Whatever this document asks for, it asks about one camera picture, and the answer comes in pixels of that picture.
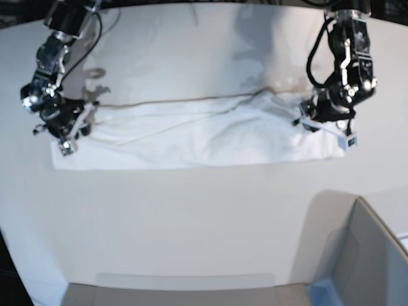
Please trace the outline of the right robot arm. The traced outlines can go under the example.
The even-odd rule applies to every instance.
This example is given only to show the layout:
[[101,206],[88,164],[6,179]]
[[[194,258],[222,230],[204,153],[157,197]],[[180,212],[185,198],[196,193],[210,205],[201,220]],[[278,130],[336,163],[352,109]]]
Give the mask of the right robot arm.
[[63,156],[77,151],[80,136],[91,133],[89,115],[99,102],[69,99],[62,95],[62,83],[73,71],[67,68],[71,47],[78,41],[92,17],[100,18],[101,1],[55,1],[44,24],[50,36],[36,53],[36,70],[30,83],[20,90],[22,106],[42,123],[33,129],[44,131],[57,142]]

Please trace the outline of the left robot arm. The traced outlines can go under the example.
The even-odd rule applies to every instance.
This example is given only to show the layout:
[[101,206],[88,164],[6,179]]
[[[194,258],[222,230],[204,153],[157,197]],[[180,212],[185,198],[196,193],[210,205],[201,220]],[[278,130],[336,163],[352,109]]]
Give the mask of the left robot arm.
[[[301,116],[293,125],[302,124],[313,133],[322,130],[336,136],[338,146],[347,151],[357,144],[352,123],[355,107],[375,94],[366,17],[371,14],[370,1],[326,1],[306,4],[324,11],[324,23],[307,59],[306,72],[314,92],[299,105]],[[333,73],[319,83],[312,74],[312,61],[323,35],[334,56]]]

